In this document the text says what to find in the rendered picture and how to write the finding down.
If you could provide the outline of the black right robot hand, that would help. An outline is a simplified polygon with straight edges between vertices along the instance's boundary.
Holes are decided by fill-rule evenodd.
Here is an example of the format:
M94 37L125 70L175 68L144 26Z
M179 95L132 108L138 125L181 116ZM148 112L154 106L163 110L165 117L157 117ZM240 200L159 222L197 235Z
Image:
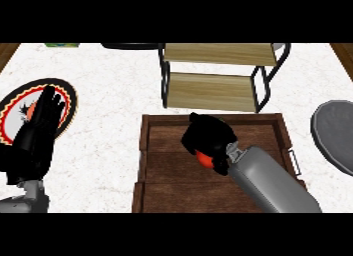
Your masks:
M213 169L222 176L228 175L227 147L237 141L231 126L216 117L190 114L190 126L182 136L182 145L188 152L197 156L201 152L213 158Z

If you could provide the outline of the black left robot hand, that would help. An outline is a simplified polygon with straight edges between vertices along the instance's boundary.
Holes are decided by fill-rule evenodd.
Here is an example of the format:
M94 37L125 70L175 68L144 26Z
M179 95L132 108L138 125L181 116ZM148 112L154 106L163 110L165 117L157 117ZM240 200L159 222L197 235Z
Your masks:
M7 173L10 185L42 180L49 171L64 106L55 88L46 86L32 119L20 128L14 144L0 144L0 172Z

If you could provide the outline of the red tomato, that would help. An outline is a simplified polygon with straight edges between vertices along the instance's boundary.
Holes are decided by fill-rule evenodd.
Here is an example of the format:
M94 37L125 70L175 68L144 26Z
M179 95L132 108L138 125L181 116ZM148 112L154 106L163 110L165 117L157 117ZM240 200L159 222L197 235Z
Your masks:
M204 168L213 168L213 158L203 154L201 152L197 152L197 160Z

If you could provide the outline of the brown wooden tray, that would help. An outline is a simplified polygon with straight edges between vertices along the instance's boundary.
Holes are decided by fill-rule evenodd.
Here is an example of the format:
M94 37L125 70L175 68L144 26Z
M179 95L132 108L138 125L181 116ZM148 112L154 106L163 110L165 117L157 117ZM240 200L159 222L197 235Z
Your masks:
M238 147L261 146L289 172L294 171L292 141L281 114L219 114L232 127ZM228 176L204 168L181 139L187 115L145 115L141 165L135 184L135 213L258 213L252 198Z

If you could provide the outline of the round black patterned plate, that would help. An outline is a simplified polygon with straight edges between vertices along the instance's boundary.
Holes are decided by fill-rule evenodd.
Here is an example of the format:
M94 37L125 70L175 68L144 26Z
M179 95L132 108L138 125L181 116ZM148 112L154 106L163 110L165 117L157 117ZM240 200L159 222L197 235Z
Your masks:
M32 119L36 103L46 86L66 103L55 137L66 132L77 110L77 92L67 81L57 78L39 79L21 85L0 101L0 143L11 145L24 123Z

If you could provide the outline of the grey oval plate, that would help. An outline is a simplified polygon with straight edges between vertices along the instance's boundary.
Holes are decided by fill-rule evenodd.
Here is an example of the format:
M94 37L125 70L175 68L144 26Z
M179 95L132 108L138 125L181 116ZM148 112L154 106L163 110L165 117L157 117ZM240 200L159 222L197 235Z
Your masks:
M330 100L318 106L311 134L327 161L353 177L353 102Z

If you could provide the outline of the black round object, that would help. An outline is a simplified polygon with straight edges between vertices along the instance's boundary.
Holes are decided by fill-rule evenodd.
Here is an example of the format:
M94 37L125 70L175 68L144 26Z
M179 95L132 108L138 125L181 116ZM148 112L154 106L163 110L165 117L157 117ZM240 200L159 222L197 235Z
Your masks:
M104 48L116 50L157 50L159 43L101 43Z

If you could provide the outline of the wooden tiered shelf black frame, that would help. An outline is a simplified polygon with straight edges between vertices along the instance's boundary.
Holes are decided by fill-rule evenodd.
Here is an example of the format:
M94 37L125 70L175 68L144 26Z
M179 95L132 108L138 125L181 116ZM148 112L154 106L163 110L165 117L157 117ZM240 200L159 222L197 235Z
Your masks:
M163 107L259 113L290 50L290 43L160 43ZM250 65L253 71L247 76L172 72L172 62Z

